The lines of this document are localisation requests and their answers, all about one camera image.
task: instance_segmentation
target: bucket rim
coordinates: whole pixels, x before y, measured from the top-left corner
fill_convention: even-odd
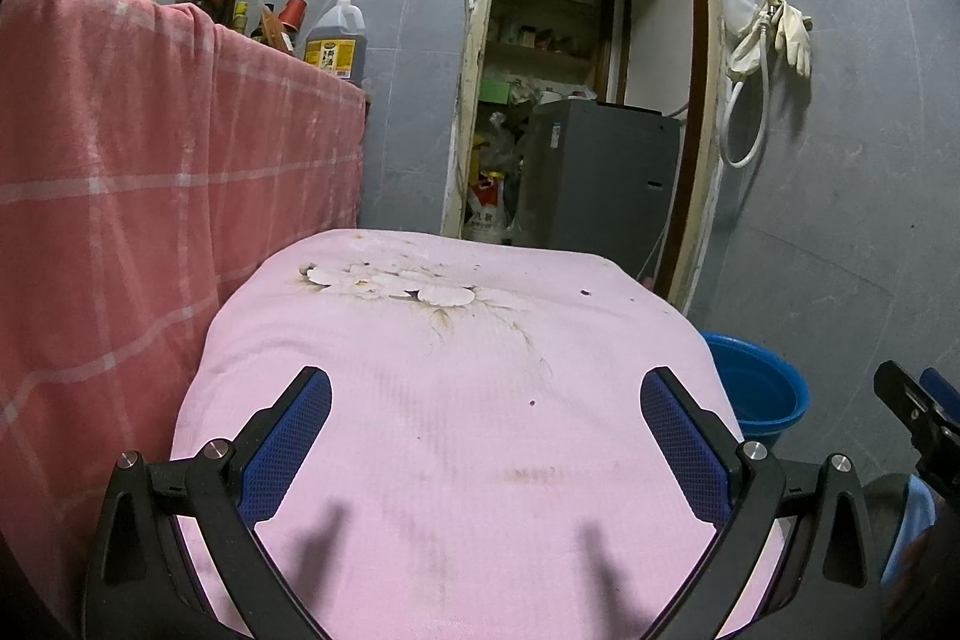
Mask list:
[[[803,417],[803,414],[806,413],[810,405],[810,389],[803,379],[803,375],[800,375],[800,372],[798,372],[793,365],[781,359],[781,357],[773,351],[767,350],[765,347],[753,342],[747,342],[745,339],[738,339],[735,336],[716,332],[701,332],[700,334],[704,340],[706,340],[707,345],[730,348],[731,350],[746,354],[753,359],[760,360],[760,362],[764,362],[766,365],[770,365],[786,379],[790,389],[794,392],[795,402],[793,410],[790,411],[789,415],[784,415],[784,417],[781,418],[768,418],[761,421],[749,420],[738,416],[737,423],[740,425],[740,429],[744,434],[747,434],[747,429],[750,429],[751,434],[776,434],[777,432],[782,432],[784,429],[790,428]]]

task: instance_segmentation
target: door frame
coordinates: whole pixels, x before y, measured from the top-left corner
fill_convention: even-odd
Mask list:
[[[459,238],[467,202],[467,167],[476,124],[480,77],[493,0],[470,0],[467,36],[450,138],[440,234]],[[673,212],[661,249],[655,290],[686,311],[699,276],[719,188],[713,129],[726,104],[723,0],[694,0],[690,94]],[[621,61],[626,57],[621,43]]]

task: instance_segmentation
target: green box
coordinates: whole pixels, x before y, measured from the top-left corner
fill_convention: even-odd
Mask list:
[[[510,103],[510,83],[484,77],[480,80],[480,100],[488,104]]]

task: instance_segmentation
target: yellow label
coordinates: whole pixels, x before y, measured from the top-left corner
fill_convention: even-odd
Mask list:
[[[353,39],[318,39],[307,42],[304,61],[338,77],[349,79],[353,73],[355,49],[356,42]]]

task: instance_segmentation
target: silver screw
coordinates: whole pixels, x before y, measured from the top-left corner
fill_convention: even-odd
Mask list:
[[[140,453],[136,451],[123,451],[123,453],[120,453],[120,458],[117,458],[117,466],[120,469],[130,469],[133,464],[136,464],[138,458],[140,458]]]
[[[203,447],[203,456],[207,458],[224,458],[230,449],[229,439],[211,439]]]
[[[833,469],[837,472],[850,472],[853,469],[851,461],[843,455],[843,453],[836,453],[834,456],[830,457],[830,463],[833,465]]]
[[[750,458],[752,461],[763,461],[767,458],[766,445],[754,439],[750,440],[750,442],[743,443],[743,452],[746,453],[747,458]]]

